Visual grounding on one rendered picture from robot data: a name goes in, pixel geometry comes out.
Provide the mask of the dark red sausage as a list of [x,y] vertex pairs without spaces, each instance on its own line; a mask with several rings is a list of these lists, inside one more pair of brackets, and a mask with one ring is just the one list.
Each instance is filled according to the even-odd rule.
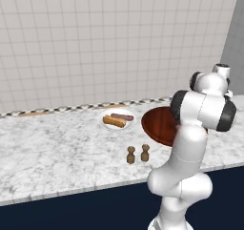
[[111,117],[121,118],[121,119],[125,119],[127,121],[133,121],[133,116],[132,115],[111,114]]

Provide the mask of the golden brown bun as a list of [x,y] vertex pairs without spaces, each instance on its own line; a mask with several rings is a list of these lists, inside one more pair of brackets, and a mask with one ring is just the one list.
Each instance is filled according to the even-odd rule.
[[120,128],[123,128],[126,126],[126,120],[125,119],[112,117],[110,115],[104,115],[103,116],[103,122],[105,124],[110,124],[110,125],[120,127]]

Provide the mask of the white round plate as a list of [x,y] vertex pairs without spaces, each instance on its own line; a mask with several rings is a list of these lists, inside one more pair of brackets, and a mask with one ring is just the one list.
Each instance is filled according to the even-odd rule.
[[[110,124],[110,123],[105,123],[103,121],[103,117],[105,115],[109,115],[111,116],[111,114],[118,114],[118,115],[130,115],[133,117],[132,121],[128,121],[126,120],[126,124],[124,127],[119,127],[119,126],[116,126],[114,124]],[[128,130],[130,129],[132,126],[135,125],[136,123],[136,117],[135,117],[135,114],[132,112],[132,111],[129,111],[127,109],[123,109],[123,108],[111,108],[111,109],[105,109],[104,111],[102,111],[100,113],[100,115],[98,116],[97,118],[98,120],[98,123],[101,127],[103,128],[106,128],[108,130],[111,130],[111,131],[123,131],[123,130]]]

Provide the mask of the brown wooden bowl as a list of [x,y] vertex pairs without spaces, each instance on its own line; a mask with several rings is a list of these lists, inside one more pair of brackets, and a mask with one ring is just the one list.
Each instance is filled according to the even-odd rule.
[[154,141],[174,149],[203,150],[207,143],[207,132],[202,122],[186,116],[177,120],[170,107],[158,107],[147,111],[141,124],[144,132]]

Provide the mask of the brown wooden shaker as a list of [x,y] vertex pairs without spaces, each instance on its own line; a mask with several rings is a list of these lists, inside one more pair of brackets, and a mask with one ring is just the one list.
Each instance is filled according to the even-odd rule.
[[142,145],[143,152],[141,153],[141,160],[144,162],[149,160],[149,149],[150,149],[150,146],[148,144]]
[[135,155],[133,154],[135,151],[135,148],[133,146],[128,147],[128,155],[127,155],[127,162],[129,164],[133,164],[135,160]]

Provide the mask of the dark blue counter cabinet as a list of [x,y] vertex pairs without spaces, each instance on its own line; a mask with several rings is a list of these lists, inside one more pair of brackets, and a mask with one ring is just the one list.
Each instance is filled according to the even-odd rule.
[[[244,230],[244,166],[209,173],[213,193],[187,211],[194,230]],[[147,230],[161,198],[145,183],[0,207],[0,230]]]

